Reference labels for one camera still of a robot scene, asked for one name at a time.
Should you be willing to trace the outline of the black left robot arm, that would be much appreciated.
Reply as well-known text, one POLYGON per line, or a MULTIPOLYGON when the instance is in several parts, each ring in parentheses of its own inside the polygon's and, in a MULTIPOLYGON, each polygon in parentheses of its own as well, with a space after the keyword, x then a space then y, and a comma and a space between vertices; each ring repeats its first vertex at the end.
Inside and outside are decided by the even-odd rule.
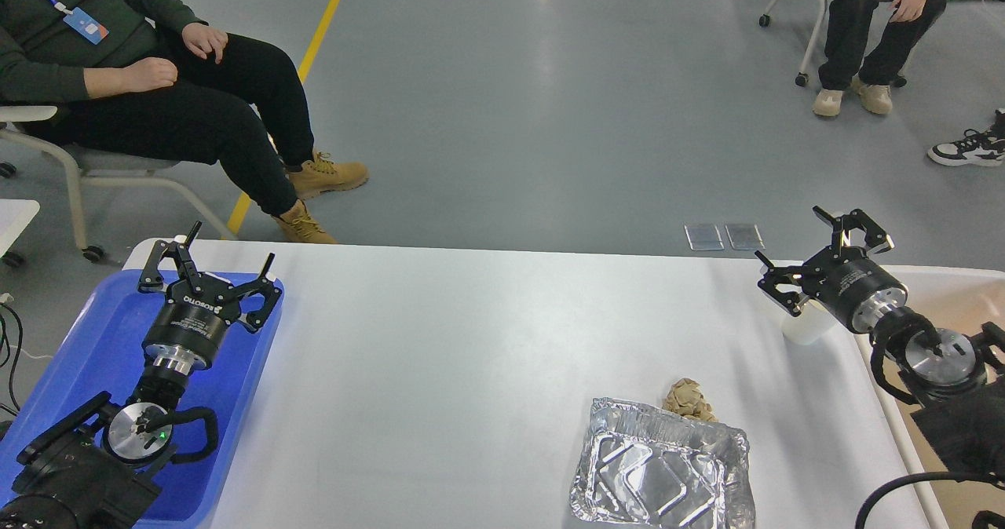
POLYGON ((91 294, 2 440, 4 528, 197 528, 220 497, 281 314, 273 254, 200 271, 196 232, 91 294))

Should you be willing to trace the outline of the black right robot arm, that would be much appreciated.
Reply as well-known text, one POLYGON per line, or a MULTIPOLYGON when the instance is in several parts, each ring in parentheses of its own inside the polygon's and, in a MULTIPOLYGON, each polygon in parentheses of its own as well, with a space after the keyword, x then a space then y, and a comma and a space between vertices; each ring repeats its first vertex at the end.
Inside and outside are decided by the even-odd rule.
POLYGON ((762 251, 758 288, 791 316, 818 301, 854 334, 868 336, 868 365, 880 389, 915 405, 912 418, 943 472, 901 476, 873 491, 855 525, 865 526, 883 497, 915 483, 952 481, 1003 486, 1003 329, 987 322, 973 335, 940 328, 908 307, 908 289, 873 254, 893 237, 862 210, 816 217, 831 226, 831 243, 801 264, 779 267, 762 251))

